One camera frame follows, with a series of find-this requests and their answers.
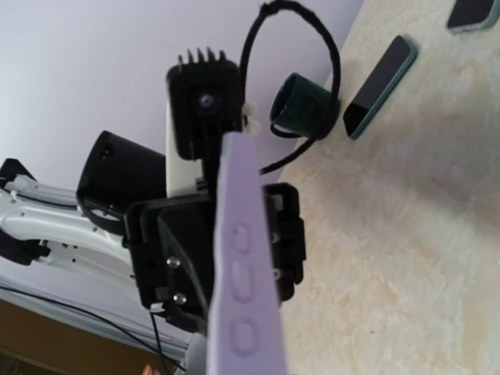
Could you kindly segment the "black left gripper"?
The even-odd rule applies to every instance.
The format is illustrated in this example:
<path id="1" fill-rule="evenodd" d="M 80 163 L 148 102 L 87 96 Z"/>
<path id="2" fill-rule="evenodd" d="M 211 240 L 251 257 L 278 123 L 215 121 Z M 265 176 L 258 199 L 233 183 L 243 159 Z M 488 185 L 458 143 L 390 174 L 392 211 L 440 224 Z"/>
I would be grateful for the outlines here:
<path id="1" fill-rule="evenodd" d="M 282 302 L 304 277 L 305 228 L 298 190 L 263 188 L 275 280 Z M 213 295 L 215 199 L 193 195 L 136 202 L 125 215 L 127 240 L 141 304 L 187 332 L 204 332 Z"/>

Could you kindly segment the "lavender phone case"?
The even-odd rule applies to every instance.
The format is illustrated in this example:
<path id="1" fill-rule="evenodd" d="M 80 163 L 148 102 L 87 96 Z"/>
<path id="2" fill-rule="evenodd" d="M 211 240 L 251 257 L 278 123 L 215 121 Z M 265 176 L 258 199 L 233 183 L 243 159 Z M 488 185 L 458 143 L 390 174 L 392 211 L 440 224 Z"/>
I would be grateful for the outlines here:
<path id="1" fill-rule="evenodd" d="M 223 136 L 208 316 L 208 374 L 286 374 L 263 188 L 249 134 Z"/>

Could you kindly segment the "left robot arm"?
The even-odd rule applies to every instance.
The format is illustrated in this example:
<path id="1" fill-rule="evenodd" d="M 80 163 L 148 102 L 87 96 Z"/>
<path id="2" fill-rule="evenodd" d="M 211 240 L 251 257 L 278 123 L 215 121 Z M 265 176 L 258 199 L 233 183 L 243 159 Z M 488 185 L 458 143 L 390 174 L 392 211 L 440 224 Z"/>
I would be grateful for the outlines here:
<path id="1" fill-rule="evenodd" d="M 223 146 L 237 147 L 229 155 Z M 252 251 L 273 263 L 277 295 L 291 299 L 304 277 L 305 230 L 299 195 L 286 183 L 256 189 L 235 132 L 203 135 L 188 158 L 202 164 L 195 187 L 167 186 L 166 158 L 104 132 L 76 191 L 41 186 L 16 159 L 1 168 L 1 254 L 20 265 L 55 255 L 53 245 L 102 253 L 122 273 L 90 265 L 92 275 L 138 297 L 141 305 L 190 333 L 205 332 L 216 279 L 220 224 L 238 253 L 230 290 L 251 304 L 263 289 Z"/>

